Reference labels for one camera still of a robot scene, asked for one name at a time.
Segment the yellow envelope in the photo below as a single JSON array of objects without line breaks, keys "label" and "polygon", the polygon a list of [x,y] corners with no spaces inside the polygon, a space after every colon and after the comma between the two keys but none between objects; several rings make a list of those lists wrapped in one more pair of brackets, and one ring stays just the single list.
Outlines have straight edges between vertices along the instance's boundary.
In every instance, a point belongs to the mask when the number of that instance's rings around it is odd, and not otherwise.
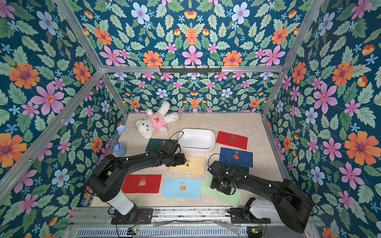
[{"label": "yellow envelope", "polygon": [[184,165],[170,168],[172,173],[203,175],[205,170],[205,159],[189,157]]}]

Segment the white plastic storage box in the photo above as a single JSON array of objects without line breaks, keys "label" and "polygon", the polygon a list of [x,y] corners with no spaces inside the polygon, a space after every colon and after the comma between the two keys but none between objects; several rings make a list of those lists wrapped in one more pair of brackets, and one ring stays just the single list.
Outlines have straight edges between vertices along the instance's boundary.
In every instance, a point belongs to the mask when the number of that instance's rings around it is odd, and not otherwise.
[{"label": "white plastic storage box", "polygon": [[215,134],[210,130],[183,129],[178,143],[188,152],[211,152],[215,146]]}]

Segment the light blue envelope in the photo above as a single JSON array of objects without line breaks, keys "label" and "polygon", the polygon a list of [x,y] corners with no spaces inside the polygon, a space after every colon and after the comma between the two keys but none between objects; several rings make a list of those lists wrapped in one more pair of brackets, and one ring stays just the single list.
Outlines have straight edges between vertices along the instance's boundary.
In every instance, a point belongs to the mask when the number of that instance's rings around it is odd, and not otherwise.
[{"label": "light blue envelope", "polygon": [[162,197],[201,199],[201,186],[199,179],[166,178]]}]

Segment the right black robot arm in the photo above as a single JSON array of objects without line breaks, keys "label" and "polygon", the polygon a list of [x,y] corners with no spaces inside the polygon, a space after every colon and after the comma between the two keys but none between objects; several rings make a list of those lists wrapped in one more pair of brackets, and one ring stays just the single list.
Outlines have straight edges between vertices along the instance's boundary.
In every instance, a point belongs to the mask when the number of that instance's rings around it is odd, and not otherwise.
[{"label": "right black robot arm", "polygon": [[236,166],[214,161],[208,171],[211,189],[232,196],[246,190],[271,202],[279,219],[291,230],[302,234],[313,210],[313,202],[291,180],[273,181],[250,175]]}]

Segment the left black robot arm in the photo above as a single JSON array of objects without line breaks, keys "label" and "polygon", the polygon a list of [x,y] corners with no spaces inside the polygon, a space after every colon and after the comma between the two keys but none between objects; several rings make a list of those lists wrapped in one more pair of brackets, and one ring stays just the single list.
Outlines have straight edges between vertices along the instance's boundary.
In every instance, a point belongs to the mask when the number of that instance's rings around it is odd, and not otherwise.
[{"label": "left black robot arm", "polygon": [[103,202],[109,202],[122,190],[124,180],[128,175],[162,165],[166,167],[180,166],[184,165],[186,161],[179,143],[169,140],[164,146],[151,149],[143,154],[128,157],[106,156],[91,172],[86,184]]}]

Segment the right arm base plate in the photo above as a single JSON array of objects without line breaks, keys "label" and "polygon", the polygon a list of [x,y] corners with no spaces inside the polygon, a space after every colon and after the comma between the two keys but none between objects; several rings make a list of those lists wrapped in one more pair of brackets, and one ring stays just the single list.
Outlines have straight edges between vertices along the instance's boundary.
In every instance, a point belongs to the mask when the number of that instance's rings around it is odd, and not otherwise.
[{"label": "right arm base plate", "polygon": [[227,213],[230,215],[232,224],[270,224],[269,218],[256,218],[250,212],[244,212],[243,208],[230,208]]}]

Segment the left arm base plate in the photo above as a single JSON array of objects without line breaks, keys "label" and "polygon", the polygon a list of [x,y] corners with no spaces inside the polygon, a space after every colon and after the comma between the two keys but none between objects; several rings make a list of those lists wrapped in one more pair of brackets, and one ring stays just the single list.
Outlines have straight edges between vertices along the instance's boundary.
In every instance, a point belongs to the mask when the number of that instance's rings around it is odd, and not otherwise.
[{"label": "left arm base plate", "polygon": [[146,225],[150,224],[153,217],[151,208],[133,208],[127,215],[122,215],[117,210],[113,214],[113,225]]}]

